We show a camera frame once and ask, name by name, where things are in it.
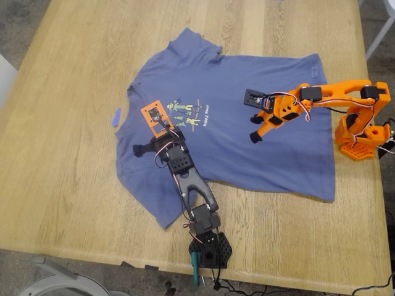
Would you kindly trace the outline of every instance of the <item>robotic arm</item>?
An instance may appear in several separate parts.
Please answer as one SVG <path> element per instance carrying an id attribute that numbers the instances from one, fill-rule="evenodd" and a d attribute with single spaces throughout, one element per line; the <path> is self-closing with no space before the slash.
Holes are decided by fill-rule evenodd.
<path id="1" fill-rule="evenodd" d="M 348 94 L 360 91 L 360 99 Z M 384 144 L 390 137 L 389 124 L 369 125 L 377 113 L 390 101 L 386 83 L 370 80 L 349 80 L 341 83 L 309 86 L 300 84 L 289 92 L 262 92 L 246 90 L 244 104 L 259 108 L 261 111 L 251 118 L 253 123 L 263 123 L 250 134 L 251 141 L 257 143 L 262 136 L 273 128 L 279 128 L 306 113 L 312 107 L 349 107 L 335 130 L 335 141 L 341 144 L 340 151 L 354 160 L 374 156 L 376 146 Z"/>
<path id="2" fill-rule="evenodd" d="M 156 152 L 155 160 L 160 158 L 166 163 L 181 195 L 190 220 L 189 228 L 197 236 L 220 226 L 217 215 L 218 204 L 207 183 L 197 171 L 185 144 L 185 138 L 179 128 L 174 128 L 159 101 L 141 109 L 154 137 L 149 144 L 134 145 L 133 152 L 142 157 L 146 152 Z M 194 209 L 189 206 L 189 193 L 196 191 L 203 196 L 205 204 Z"/>

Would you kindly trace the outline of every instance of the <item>gray floor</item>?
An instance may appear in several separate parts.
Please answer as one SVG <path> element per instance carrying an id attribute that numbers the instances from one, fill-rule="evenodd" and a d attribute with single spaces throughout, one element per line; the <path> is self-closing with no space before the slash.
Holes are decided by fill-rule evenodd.
<path id="1" fill-rule="evenodd" d="M 45 13 L 49 0 L 0 0 L 0 53 L 16 68 L 20 67 L 33 35 Z M 361 7 L 362 27 L 365 47 L 384 25 L 388 15 L 379 0 L 366 0 Z M 395 26 L 368 61 L 369 76 L 372 81 L 385 81 L 395 97 Z M 392 101 L 376 122 L 382 124 L 388 117 L 395 118 L 395 102 Z M 383 190 L 387 210 L 395 214 L 395 155 L 386 155 L 380 160 Z M 0 250 L 0 296 L 16 295 L 25 285 L 44 275 L 30 264 L 32 255 Z M 231 295 L 226 290 L 216 292 L 210 279 L 206 279 L 207 288 L 194 288 L 191 276 L 148 271 L 121 266 L 103 265 L 83 261 L 54 258 L 54 261 L 69 270 L 91 276 L 102 282 L 108 289 L 122 290 L 134 296 L 165 295 L 165 282 L 170 280 L 177 289 L 176 295 Z M 234 282 L 239 290 L 251 293 L 264 287 L 242 282 Z M 294 290 L 279 295 L 323 295 L 320 292 Z"/>

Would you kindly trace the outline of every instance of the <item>wood grain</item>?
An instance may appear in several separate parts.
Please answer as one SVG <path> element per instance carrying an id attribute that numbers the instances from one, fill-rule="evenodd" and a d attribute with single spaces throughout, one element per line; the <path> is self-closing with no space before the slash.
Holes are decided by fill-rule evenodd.
<path id="1" fill-rule="evenodd" d="M 367 77 L 354 0 L 53 0 L 0 114 L 1 248 L 192 273 L 183 218 L 163 231 L 118 181 L 110 125 L 184 27 L 226 54 L 317 52 L 329 83 Z M 233 246 L 224 278 L 342 294 L 386 281 L 378 160 L 335 147 L 335 161 L 333 203 L 210 184 Z"/>

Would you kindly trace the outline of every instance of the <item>printed graphic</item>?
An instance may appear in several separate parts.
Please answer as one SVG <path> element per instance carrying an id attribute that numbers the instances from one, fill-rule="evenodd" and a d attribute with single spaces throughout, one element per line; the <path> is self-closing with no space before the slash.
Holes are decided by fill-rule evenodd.
<path id="1" fill-rule="evenodd" d="M 167 109 L 174 113 L 173 119 L 176 120 L 174 122 L 175 126 L 190 126 L 192 131 L 194 131 L 195 126 L 199 126 L 201 119 L 198 119 L 199 112 L 202 109 L 202 105 L 199 103 L 199 99 L 197 100 L 197 105 L 193 104 L 183 104 L 181 98 L 178 98 L 172 103 L 167 104 Z"/>

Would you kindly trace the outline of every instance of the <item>t-shirt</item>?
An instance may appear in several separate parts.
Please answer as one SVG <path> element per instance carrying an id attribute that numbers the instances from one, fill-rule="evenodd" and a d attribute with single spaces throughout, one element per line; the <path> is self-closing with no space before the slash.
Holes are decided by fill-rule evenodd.
<path id="1" fill-rule="evenodd" d="M 221 50 L 185 28 L 146 62 L 127 89 L 128 115 L 116 132 L 117 174 L 163 228 L 181 213 L 178 189 L 169 170 L 154 163 L 154 153 L 138 158 L 132 148 L 153 137 L 140 109 L 156 100 L 182 130 L 206 181 L 334 199 L 330 111 L 314 108 L 310 122 L 302 114 L 254 144 L 249 135 L 260 125 L 250 118 L 259 109 L 243 104 L 247 88 L 268 94 L 300 83 L 325 84 L 318 54 L 292 59 L 221 55 Z"/>

